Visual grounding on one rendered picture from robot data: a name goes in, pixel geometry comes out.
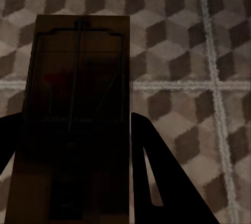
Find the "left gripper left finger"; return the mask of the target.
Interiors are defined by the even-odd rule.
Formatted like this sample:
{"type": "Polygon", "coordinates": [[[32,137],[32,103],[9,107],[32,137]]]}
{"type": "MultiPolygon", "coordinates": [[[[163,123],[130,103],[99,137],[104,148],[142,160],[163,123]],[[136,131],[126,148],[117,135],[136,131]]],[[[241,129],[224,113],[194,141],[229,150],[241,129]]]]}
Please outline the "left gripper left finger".
{"type": "Polygon", "coordinates": [[[20,143],[22,119],[23,113],[0,118],[0,175],[20,143]]]}

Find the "mousetrap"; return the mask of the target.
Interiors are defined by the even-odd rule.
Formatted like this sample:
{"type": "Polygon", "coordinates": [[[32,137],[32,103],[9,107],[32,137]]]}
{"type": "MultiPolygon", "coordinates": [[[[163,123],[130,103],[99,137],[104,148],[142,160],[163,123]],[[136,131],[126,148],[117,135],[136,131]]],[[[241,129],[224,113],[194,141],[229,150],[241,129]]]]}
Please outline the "mousetrap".
{"type": "Polygon", "coordinates": [[[37,15],[4,224],[129,224],[130,16],[37,15]]]}

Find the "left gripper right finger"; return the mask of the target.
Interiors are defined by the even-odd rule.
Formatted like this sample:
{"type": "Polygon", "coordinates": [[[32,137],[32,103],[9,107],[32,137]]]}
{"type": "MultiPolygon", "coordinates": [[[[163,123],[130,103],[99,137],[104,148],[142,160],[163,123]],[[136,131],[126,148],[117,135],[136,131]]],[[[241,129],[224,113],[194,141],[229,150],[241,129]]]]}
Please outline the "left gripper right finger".
{"type": "Polygon", "coordinates": [[[219,224],[200,193],[145,116],[131,114],[135,224],[219,224]],[[143,147],[164,206],[152,204],[143,147]]]}

